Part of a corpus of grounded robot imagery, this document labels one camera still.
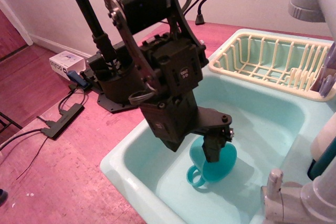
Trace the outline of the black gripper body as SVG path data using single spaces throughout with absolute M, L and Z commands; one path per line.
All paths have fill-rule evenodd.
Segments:
M 180 143 L 190 133 L 215 135 L 221 141 L 231 141 L 232 117 L 215 109 L 198 106 L 194 93 L 176 97 L 153 98 L 140 105 L 154 135 L 162 141 Z

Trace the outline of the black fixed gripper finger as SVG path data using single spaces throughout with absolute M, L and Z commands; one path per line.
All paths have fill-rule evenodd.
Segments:
M 178 148 L 181 146 L 182 142 L 184 141 L 185 137 L 161 137 L 160 140 L 163 144 L 173 152 L 176 152 Z

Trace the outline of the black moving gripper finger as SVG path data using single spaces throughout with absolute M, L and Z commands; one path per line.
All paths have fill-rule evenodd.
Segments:
M 226 142 L 231 142 L 234 137 L 234 129 L 229 127 L 207 129 L 202 128 L 203 140 L 202 145 L 206 160 L 209 163 L 215 163 L 219 161 L 221 149 L 225 147 Z

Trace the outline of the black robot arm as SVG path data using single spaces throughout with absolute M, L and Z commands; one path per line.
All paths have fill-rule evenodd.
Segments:
M 201 135 L 208 162 L 232 140 L 232 118 L 197 105 L 193 90 L 208 64 L 178 0 L 76 0 L 98 52 L 89 66 L 106 97 L 141 109 L 152 132 L 177 151 Z

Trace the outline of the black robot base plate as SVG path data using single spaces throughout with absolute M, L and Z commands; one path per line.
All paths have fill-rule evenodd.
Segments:
M 144 89 L 138 70 L 124 42 L 114 45 L 117 58 L 106 62 L 100 52 L 87 59 L 87 69 L 80 75 L 98 94 L 97 103 L 111 113 L 137 108 L 129 96 Z

